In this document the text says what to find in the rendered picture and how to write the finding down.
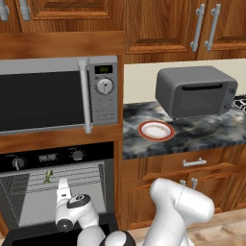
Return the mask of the white plate with red rim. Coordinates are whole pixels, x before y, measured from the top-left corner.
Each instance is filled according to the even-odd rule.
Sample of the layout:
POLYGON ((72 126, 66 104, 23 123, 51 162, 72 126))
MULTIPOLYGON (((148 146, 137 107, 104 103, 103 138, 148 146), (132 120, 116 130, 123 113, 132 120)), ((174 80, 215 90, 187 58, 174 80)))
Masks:
POLYGON ((138 133, 151 141, 167 141, 175 135, 175 130, 163 121, 152 120, 139 124, 138 133))

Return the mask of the black oven door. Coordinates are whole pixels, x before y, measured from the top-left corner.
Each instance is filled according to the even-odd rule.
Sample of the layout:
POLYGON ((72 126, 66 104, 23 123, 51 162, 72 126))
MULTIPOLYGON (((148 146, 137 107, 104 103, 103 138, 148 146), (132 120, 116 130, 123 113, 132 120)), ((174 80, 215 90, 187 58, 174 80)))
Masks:
POLYGON ((8 233, 2 246, 77 246, 79 223, 72 231, 59 232, 54 222, 23 227, 8 233))

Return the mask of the silver microwave knob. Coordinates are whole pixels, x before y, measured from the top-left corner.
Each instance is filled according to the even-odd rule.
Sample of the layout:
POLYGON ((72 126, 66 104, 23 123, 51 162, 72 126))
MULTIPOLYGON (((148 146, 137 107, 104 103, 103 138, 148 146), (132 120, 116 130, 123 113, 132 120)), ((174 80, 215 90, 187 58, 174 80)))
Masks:
POLYGON ((97 90, 104 95, 108 95, 113 88, 113 83, 110 79, 102 79, 97 84, 97 90))

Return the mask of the grey toaster oven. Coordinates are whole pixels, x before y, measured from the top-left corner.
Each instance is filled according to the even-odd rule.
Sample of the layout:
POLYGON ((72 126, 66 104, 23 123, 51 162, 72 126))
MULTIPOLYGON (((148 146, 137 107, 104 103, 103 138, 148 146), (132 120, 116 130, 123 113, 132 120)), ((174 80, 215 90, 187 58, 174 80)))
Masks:
POLYGON ((163 68, 156 99, 172 118, 223 114, 230 110, 237 80, 213 66, 163 68))

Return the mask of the black hob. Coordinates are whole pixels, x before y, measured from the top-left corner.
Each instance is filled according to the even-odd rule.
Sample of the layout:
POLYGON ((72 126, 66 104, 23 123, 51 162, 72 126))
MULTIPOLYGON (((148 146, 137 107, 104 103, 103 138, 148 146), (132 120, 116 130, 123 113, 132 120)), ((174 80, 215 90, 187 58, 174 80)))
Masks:
POLYGON ((237 95, 234 97, 234 106, 246 113, 246 95, 237 95))

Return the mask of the black built-in oven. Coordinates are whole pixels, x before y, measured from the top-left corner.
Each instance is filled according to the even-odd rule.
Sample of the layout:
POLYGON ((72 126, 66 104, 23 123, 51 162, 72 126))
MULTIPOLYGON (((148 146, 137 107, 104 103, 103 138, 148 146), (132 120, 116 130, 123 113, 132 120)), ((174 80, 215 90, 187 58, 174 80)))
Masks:
POLYGON ((0 154, 0 213, 9 232, 23 227, 55 223, 56 192, 28 193, 24 175, 38 169, 64 167, 66 165, 103 163, 105 184, 90 185, 86 190, 71 189, 74 195, 89 195, 99 213, 99 225, 105 234, 118 229, 114 215, 113 144, 111 142, 66 146, 34 151, 0 154), (73 160, 74 151, 82 151, 82 160, 73 160), (25 166, 16 170, 14 158, 22 158, 25 166))

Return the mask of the black microwave door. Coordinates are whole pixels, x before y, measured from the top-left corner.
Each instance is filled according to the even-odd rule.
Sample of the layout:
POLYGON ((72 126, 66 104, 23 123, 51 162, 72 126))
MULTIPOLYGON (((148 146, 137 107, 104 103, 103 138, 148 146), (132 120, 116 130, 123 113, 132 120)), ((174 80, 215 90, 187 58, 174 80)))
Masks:
POLYGON ((77 60, 0 61, 0 134, 84 124, 77 60))

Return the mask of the wooden drawer front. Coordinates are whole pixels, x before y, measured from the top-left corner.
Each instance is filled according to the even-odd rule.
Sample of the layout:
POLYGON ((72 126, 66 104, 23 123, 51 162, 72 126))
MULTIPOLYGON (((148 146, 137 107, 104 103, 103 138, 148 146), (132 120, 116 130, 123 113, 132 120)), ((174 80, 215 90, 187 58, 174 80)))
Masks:
POLYGON ((122 182, 127 183, 152 180, 158 177, 234 167, 234 154, 235 147, 224 147, 124 160, 122 167, 122 182), (206 160, 207 164, 183 167, 183 160, 196 161, 199 158, 206 160))

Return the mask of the green fish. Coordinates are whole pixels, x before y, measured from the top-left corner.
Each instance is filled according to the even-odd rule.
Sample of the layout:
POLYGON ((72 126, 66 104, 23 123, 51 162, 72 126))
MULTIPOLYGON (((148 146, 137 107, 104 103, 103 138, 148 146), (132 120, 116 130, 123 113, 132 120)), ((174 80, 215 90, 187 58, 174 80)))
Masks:
POLYGON ((45 180, 44 180, 44 184, 49 184, 50 183, 50 177, 53 176, 53 170, 48 170, 46 172, 46 176, 45 176, 45 180))

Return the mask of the wooden wall cupboard door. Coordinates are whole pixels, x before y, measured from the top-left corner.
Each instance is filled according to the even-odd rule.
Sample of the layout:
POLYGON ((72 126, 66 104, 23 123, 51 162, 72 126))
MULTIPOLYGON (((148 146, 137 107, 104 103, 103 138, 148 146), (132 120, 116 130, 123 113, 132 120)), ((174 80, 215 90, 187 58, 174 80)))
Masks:
POLYGON ((208 0, 200 35, 197 59, 246 59, 246 0, 208 0), (211 50, 204 46, 209 39, 213 16, 211 10, 221 5, 211 50))
POLYGON ((15 0, 23 33, 100 32, 124 30, 124 0, 27 0, 24 21, 15 0))
POLYGON ((199 9, 207 0, 126 0, 125 63, 195 61, 199 9))
POLYGON ((4 4, 9 8, 8 20, 2 21, 0 18, 0 34, 20 33, 21 27, 15 0, 4 0, 4 4))

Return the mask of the silver built-in microwave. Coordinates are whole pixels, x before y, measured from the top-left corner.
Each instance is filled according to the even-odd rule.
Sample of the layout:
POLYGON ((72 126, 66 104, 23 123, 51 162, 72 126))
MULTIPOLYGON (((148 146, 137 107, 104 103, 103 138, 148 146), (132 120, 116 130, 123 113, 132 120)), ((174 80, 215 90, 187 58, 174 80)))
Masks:
POLYGON ((117 104, 118 104, 118 58, 116 56, 93 56, 77 58, 49 58, 57 59, 61 62, 71 60, 86 60, 87 62, 87 82, 90 104, 90 117, 92 128, 101 125, 113 125, 117 122, 117 104), (101 94, 97 90, 97 84, 102 79, 110 79, 113 83, 112 91, 108 95, 101 94))

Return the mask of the wooden appliance cabinet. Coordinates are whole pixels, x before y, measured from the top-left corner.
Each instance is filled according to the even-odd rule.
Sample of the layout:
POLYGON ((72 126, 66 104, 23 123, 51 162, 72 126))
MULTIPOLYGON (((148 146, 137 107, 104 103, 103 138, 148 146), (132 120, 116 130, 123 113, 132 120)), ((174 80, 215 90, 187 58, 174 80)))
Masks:
POLYGON ((123 143, 124 35, 113 32, 68 32, 0 35, 0 61, 116 56, 118 58, 117 122, 83 128, 0 135, 0 154, 111 142, 113 144, 114 213, 119 212, 119 168, 123 143))

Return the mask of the wooden base cupboard door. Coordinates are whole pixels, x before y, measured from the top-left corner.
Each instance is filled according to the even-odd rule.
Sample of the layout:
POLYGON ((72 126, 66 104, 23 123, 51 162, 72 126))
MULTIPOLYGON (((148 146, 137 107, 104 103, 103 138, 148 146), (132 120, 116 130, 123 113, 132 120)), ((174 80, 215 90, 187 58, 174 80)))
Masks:
POLYGON ((238 178, 236 173, 215 172, 210 174, 208 171, 190 173, 186 180, 186 185, 190 188, 192 188, 191 178, 198 179, 195 190, 210 197, 215 206, 215 213, 229 209, 228 200, 238 178))
POLYGON ((129 192, 127 226, 130 230, 149 227, 154 220, 156 206, 150 196, 151 185, 143 184, 129 192))

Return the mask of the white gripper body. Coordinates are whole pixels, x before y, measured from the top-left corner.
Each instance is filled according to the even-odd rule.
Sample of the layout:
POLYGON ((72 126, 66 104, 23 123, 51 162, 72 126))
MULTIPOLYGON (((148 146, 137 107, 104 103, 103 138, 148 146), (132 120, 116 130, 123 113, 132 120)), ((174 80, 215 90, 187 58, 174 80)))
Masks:
POLYGON ((59 179, 59 190, 61 190, 62 192, 69 192, 70 191, 68 181, 66 178, 60 178, 59 179))

